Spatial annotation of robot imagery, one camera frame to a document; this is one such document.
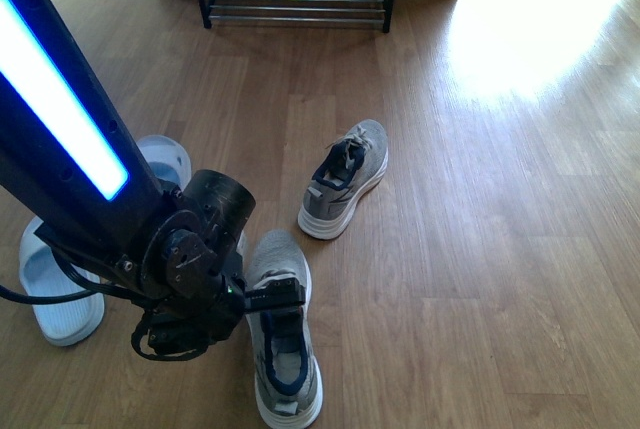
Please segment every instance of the sneaker sole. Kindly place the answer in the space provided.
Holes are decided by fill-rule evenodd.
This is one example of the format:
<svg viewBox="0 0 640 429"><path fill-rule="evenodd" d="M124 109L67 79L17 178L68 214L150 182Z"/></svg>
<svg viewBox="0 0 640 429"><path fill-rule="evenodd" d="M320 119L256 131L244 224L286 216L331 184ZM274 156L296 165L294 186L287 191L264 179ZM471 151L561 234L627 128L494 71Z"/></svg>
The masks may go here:
<svg viewBox="0 0 640 429"><path fill-rule="evenodd" d="M353 195L345 210L340 214L337 218L332 219L331 221L325 221L323 219L317 219L313 217L309 212L304 208L304 205L300 208L300 212L298 212L298 225L300 229L302 229L305 233L309 234L311 237L315 237L316 239L329 240L335 239L340 234L344 232L347 228L353 215L356 212L356 206L358 201L362 196L364 196L368 191L373 189L378 183L382 180L384 173L387 170L387 163L389 161L389 150L384 156L384 161L382 161L382 165L378 172L374 174L374 176L369 179L365 184L362 185L360 189Z"/></svg>

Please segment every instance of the wooden floor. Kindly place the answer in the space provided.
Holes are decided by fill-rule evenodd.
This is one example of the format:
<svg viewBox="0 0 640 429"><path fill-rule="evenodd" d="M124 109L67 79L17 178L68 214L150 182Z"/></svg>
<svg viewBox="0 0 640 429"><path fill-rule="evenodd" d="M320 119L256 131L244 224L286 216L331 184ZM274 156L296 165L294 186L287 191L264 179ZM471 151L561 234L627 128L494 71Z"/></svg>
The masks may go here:
<svg viewBox="0 0 640 429"><path fill-rule="evenodd" d="M138 138L258 200L312 268L317 428L640 427L640 0L398 0L391 33L202 28L196 0L53 0ZM364 118L389 170L347 231L295 225ZM0 192L0 282L31 218ZM56 348L0 301L2 428L258 428L250 338L152 363L109 299Z"/></svg>

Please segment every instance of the white slipper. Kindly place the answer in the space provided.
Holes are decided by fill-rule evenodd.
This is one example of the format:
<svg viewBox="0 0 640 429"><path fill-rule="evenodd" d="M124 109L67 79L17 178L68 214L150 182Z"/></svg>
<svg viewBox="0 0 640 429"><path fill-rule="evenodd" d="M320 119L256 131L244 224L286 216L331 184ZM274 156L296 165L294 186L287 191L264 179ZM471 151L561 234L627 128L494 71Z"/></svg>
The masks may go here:
<svg viewBox="0 0 640 429"><path fill-rule="evenodd" d="M138 141L140 152L160 179L184 189L191 179L191 160L176 141L161 135L143 137ZM20 282L30 296L61 296L82 291L58 267L51 248L35 230L42 219L35 217L27 226L20 243ZM79 267L75 269L92 282L100 278ZM34 305L33 312L42 334L55 346L70 346L90 336L104 317L104 295L94 294L62 304Z"/></svg>
<svg viewBox="0 0 640 429"><path fill-rule="evenodd" d="M138 148L158 179L173 182L184 190L191 180L191 159L173 139L153 135L138 141Z"/></svg>
<svg viewBox="0 0 640 429"><path fill-rule="evenodd" d="M51 248L34 234L40 224L42 219L35 217L22 235L19 273L22 287L30 296L62 296L82 291L58 267ZM100 282L95 274L75 269L90 281ZM34 305L33 312L47 341L54 346L70 346L91 335L100 325L104 295L94 294L62 304Z"/></svg>

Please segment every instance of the sneaker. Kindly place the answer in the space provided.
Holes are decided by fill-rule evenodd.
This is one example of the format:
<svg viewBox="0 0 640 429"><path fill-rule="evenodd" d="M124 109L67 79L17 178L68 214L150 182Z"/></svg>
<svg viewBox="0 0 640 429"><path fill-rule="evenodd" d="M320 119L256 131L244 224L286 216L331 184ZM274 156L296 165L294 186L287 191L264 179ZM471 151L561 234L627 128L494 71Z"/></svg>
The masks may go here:
<svg viewBox="0 0 640 429"><path fill-rule="evenodd" d="M317 239L333 239L347 228L360 198L380 182L389 150L382 125L371 119L337 140L304 194L298 225Z"/></svg>
<svg viewBox="0 0 640 429"><path fill-rule="evenodd" d="M302 307L247 314L258 410L273 429L308 427L320 414L323 393L307 324L309 265L291 234L268 232L256 246L245 274L247 288L261 289L292 276L305 288L306 303Z"/></svg>

